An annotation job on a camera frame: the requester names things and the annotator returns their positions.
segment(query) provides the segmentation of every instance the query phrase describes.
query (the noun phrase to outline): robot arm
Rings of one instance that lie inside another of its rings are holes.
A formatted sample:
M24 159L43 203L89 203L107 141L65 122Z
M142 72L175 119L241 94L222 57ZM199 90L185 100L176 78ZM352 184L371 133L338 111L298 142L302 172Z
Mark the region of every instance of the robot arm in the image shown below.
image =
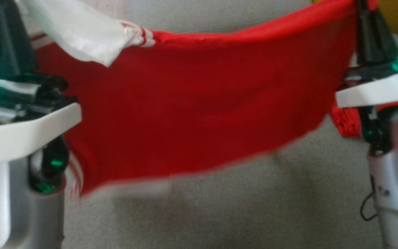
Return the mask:
M38 63L14 0L0 0L0 249L57 249L64 226L62 134L82 119L64 79Z
M384 248L398 249L398 106L377 111L379 104L398 101L398 49L379 11L370 11L366 0L357 3L359 66L345 79L354 86L336 99L340 107L359 110Z

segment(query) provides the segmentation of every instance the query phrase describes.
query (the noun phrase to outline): gray wall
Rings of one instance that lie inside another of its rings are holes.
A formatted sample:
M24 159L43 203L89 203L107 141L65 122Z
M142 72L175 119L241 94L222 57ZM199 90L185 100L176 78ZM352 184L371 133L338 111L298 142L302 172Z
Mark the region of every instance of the gray wall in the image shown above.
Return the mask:
M173 32L233 31L304 8L311 0L84 0L102 12Z

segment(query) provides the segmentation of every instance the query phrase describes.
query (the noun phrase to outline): white stripe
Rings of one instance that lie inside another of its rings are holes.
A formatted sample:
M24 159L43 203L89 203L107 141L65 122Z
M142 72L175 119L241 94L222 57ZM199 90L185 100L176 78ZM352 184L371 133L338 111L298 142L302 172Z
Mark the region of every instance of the white stripe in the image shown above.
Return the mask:
M78 178L76 181L79 182L79 188L82 189L84 186L84 173L82 172L81 164L73 153L70 153L70 162L76 170L76 177Z
M141 47L151 47L156 43L155 40L147 38L147 41L145 41L144 44L141 45Z
M145 37L148 39L148 38L150 38L150 39L152 39L153 38L153 32L151 32L150 30L148 30L148 29L146 29L146 28L144 28L144 30L145 30Z
M175 179L173 178L167 178L161 180L107 183L82 198L84 200L98 200L112 197L165 197L171 193L174 181Z
M65 174L65 181L66 181L67 185L70 186L70 184L73 184L72 187L70 188L70 192L71 193L76 192L79 185L78 185L78 181L76 180L75 172L73 171L73 169L71 169L71 167L67 167L64 174Z

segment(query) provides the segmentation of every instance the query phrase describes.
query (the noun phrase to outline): red fabric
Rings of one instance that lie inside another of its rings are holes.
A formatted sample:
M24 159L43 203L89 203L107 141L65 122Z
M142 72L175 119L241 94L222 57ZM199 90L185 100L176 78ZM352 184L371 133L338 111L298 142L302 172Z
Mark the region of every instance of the red fabric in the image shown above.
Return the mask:
M385 109L389 106L398 105L398 102L381 104L377 107L377 111ZM342 108L340 109L336 103L330 111L331 120L338 128L342 137L361 137L361 122L359 112L355 108Z
M106 183L213 170L316 129L355 31L355 0L327 0L233 34L154 31L153 47L125 49L110 68L54 44L38 58L82 105L83 121L66 139L87 194Z

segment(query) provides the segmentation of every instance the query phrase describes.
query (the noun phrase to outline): white platform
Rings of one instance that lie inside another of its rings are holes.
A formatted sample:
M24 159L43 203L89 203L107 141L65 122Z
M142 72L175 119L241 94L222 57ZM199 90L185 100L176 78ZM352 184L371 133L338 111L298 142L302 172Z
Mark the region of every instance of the white platform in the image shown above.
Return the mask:
M336 92L340 108L398 101L398 74Z
M28 156L81 120L81 107L73 103L36 120L0 125L0 163Z

